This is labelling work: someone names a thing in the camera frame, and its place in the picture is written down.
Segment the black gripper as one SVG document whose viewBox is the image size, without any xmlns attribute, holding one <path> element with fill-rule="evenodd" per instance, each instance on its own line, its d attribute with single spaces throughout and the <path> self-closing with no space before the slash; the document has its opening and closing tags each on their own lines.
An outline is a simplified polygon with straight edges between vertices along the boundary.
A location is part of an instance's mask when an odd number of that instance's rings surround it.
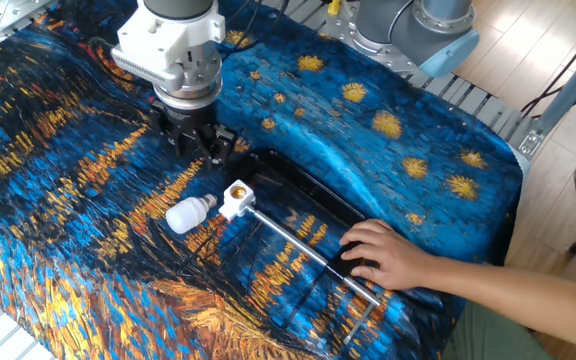
<svg viewBox="0 0 576 360">
<path fill-rule="evenodd" d="M 212 103 L 194 110 L 175 109 L 155 100 L 149 116 L 157 124 L 161 137 L 175 149 L 178 157 L 185 152 L 184 136 L 205 140 L 206 154 L 211 168 L 225 165 L 231 155 L 238 134 L 217 124 L 217 107 Z"/>
</svg>

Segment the person's right hand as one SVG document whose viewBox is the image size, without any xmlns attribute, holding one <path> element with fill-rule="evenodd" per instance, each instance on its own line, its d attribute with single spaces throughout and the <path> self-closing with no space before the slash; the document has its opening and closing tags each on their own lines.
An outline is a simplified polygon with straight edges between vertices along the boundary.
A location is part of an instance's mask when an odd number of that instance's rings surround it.
<svg viewBox="0 0 576 360">
<path fill-rule="evenodd" d="M 388 290 L 407 290 L 431 284 L 434 257 L 398 234 L 382 220 L 360 222 L 340 239 L 343 260 L 364 259 L 373 265 L 358 265 L 351 275 Z"/>
</svg>

